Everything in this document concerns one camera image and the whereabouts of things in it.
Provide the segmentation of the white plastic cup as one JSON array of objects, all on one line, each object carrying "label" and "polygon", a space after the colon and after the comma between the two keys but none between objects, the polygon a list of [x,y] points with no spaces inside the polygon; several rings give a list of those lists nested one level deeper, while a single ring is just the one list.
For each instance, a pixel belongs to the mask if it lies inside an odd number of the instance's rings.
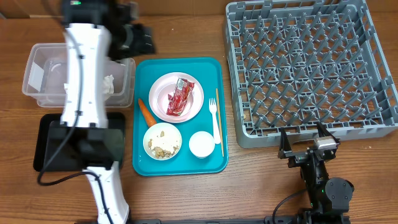
[{"label": "white plastic cup", "polygon": [[188,146],[194,156],[204,159],[214,151],[215,141],[210,133],[198,131],[191,136]]}]

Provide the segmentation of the orange carrot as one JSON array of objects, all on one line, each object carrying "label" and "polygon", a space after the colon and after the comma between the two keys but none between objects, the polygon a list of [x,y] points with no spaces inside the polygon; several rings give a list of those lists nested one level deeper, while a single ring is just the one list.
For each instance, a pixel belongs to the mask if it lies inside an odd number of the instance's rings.
[{"label": "orange carrot", "polygon": [[138,99],[138,104],[148,127],[150,128],[153,125],[157,124],[155,118],[152,116],[152,114],[150,113],[150,111],[147,109],[144,102],[140,98]]}]

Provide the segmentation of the red snack wrapper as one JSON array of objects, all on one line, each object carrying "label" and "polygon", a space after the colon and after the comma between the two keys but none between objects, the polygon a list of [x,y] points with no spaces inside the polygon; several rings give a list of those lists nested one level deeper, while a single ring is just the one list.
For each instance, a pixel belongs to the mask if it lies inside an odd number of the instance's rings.
[{"label": "red snack wrapper", "polygon": [[188,97],[195,84],[184,78],[179,78],[173,95],[168,95],[169,105],[166,114],[169,116],[180,116],[185,109]]}]

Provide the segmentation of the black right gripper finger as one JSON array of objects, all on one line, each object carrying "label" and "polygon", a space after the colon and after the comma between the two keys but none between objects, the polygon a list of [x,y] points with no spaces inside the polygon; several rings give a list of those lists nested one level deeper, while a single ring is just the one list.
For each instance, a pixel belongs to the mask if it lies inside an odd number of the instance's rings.
[{"label": "black right gripper finger", "polygon": [[280,129],[279,152],[292,152],[292,148],[284,128]]},{"label": "black right gripper finger", "polygon": [[332,137],[333,139],[335,139],[335,137],[327,130],[326,125],[322,124],[321,122],[317,123],[317,130],[318,130],[318,136],[320,138]]}]

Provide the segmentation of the rice and peanut leftovers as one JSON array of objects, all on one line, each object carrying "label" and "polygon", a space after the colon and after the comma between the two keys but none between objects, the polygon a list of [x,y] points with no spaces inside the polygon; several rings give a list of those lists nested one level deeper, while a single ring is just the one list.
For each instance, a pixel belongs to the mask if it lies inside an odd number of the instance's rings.
[{"label": "rice and peanut leftovers", "polygon": [[165,160],[173,157],[180,149],[179,136],[169,131],[156,131],[149,136],[146,146],[155,159]]}]

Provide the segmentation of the white bowl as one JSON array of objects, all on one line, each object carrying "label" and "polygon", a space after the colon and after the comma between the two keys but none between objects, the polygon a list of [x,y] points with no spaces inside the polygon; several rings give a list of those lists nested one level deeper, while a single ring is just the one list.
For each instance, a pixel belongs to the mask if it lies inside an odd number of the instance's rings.
[{"label": "white bowl", "polygon": [[157,123],[146,131],[143,146],[151,158],[165,161],[178,154],[182,146],[182,135],[170,123]]}]

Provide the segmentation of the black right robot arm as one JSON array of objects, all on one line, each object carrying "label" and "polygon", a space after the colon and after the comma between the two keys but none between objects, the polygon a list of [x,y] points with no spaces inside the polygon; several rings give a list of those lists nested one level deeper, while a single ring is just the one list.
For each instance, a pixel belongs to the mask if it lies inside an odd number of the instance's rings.
[{"label": "black right robot arm", "polygon": [[336,157],[340,140],[330,133],[326,126],[317,123],[318,137],[313,146],[306,151],[294,152],[289,143],[287,133],[281,129],[278,158],[287,159],[288,167],[300,168],[300,175],[306,188],[292,194],[276,206],[272,214],[272,222],[276,223],[276,211],[290,198],[308,193],[310,208],[301,208],[289,218],[290,223],[331,223],[350,224],[349,203],[353,197],[354,185],[339,177],[330,178],[325,163]]}]

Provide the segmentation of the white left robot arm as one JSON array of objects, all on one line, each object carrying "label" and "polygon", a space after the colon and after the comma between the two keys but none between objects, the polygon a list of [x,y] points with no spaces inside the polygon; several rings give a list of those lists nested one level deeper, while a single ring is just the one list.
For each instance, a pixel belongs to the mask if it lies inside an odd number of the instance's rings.
[{"label": "white left robot arm", "polygon": [[151,31],[138,23],[136,3],[63,1],[58,23],[67,45],[68,91],[60,124],[49,130],[47,144],[66,151],[90,183],[98,223],[131,223],[124,198],[117,152],[123,132],[108,126],[103,78],[107,60],[153,54]]}]

